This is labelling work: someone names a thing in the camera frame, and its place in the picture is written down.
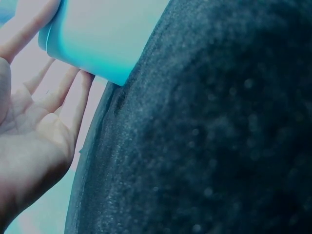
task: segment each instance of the finger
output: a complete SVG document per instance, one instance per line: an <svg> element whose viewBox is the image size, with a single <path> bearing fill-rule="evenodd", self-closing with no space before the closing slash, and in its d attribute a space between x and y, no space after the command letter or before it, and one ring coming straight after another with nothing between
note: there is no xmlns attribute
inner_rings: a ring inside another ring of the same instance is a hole
<svg viewBox="0 0 312 234"><path fill-rule="evenodd" d="M59 114L59 119L73 133L75 140L79 134L93 78L87 72L78 73Z"/></svg>
<svg viewBox="0 0 312 234"><path fill-rule="evenodd" d="M17 11L17 15L1 28L0 57L10 64L21 49L52 19L60 0L27 0L27 2L21 0L21 2L28 6L26 9L31 6L37 11L34 14L28 14L25 10L20 13Z"/></svg>
<svg viewBox="0 0 312 234"><path fill-rule="evenodd" d="M34 76L31 80L26 81L24 83L24 86L26 87L26 89L29 91L31 95L34 94L34 92L36 91L40 83L42 82L42 79L44 78L44 76L46 75L47 71L49 70L49 68L51 67L54 61L55 59L51 58L48 61L48 63L45 65L45 67L36 76Z"/></svg>
<svg viewBox="0 0 312 234"><path fill-rule="evenodd" d="M6 60L0 58L0 124L9 108L11 96L11 69Z"/></svg>
<svg viewBox="0 0 312 234"><path fill-rule="evenodd" d="M64 78L60 82L58 88L52 92L49 92L46 95L46 97L36 102L36 104L46 109L50 113L56 111L56 109L63 104L68 94L68 91L78 72L79 72L78 68L70 67L69 70L64 75Z"/></svg>

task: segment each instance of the skin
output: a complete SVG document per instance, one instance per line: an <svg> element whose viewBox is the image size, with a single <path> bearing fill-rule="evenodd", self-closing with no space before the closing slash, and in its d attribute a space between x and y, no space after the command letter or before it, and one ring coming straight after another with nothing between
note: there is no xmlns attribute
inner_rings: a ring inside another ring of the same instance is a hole
<svg viewBox="0 0 312 234"><path fill-rule="evenodd" d="M11 93L12 61L51 20L59 2L19 0L16 16L0 29L0 233L57 183L73 160L93 76L70 67L58 89L33 101L51 59Z"/></svg>

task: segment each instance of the plastic bottle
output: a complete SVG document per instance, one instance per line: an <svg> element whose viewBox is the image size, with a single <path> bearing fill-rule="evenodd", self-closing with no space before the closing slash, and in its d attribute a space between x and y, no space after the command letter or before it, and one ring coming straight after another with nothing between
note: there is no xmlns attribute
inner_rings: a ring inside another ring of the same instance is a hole
<svg viewBox="0 0 312 234"><path fill-rule="evenodd" d="M49 56L123 85L169 0L62 0L39 33Z"/></svg>

